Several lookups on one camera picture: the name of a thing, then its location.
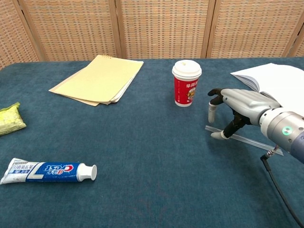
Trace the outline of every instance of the red paper cup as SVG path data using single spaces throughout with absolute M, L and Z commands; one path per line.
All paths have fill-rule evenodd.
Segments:
M 200 65 L 193 60 L 181 60 L 175 63 L 172 73 L 175 103 L 180 107 L 190 106 L 202 73 Z

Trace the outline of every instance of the white paper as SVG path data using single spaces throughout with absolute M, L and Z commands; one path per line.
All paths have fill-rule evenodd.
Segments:
M 251 89 L 274 98 L 282 107 L 304 116 L 304 71 L 269 63 L 231 73 Z

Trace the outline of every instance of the woven partition screen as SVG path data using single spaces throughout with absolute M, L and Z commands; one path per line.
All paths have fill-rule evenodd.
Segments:
M 0 0 L 0 69 L 16 62 L 38 61 L 30 33 L 11 0 Z
M 116 0 L 123 54 L 127 58 L 199 58 L 208 3 Z
M 92 60 L 98 54 L 120 55 L 113 0 L 19 1 L 47 60 Z
M 286 56 L 303 10 L 303 0 L 218 0 L 207 57 Z

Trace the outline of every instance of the black cable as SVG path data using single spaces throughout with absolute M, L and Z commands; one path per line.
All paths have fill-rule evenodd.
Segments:
M 303 223 L 301 223 L 301 221 L 299 220 L 299 218 L 296 216 L 296 214 L 294 213 L 293 209 L 291 208 L 291 206 L 289 205 L 287 199 L 285 198 L 285 196 L 283 195 L 281 189 L 279 188 L 279 185 L 278 183 L 276 182 L 272 172 L 271 172 L 271 169 L 270 169 L 270 166 L 267 162 L 267 156 L 266 155 L 263 155 L 260 159 L 261 161 L 263 162 L 264 166 L 265 166 L 265 169 L 267 170 L 267 172 L 269 173 L 269 176 L 273 182 L 273 184 L 275 185 L 275 188 L 276 190 L 279 192 L 284 204 L 287 206 L 289 212 L 291 213 L 291 215 L 294 217 L 295 221 L 297 222 L 297 224 L 301 227 L 301 228 L 304 228 L 304 225 Z

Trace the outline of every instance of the robotic hand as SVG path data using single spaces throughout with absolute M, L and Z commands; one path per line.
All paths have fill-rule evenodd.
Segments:
M 228 139 L 245 124 L 261 127 L 263 135 L 304 163 L 304 118 L 280 107 L 280 104 L 258 92 L 243 89 L 212 89 L 209 96 L 208 121 L 214 122 L 217 105 L 226 103 L 234 119 L 221 132 L 212 133 L 216 139 Z

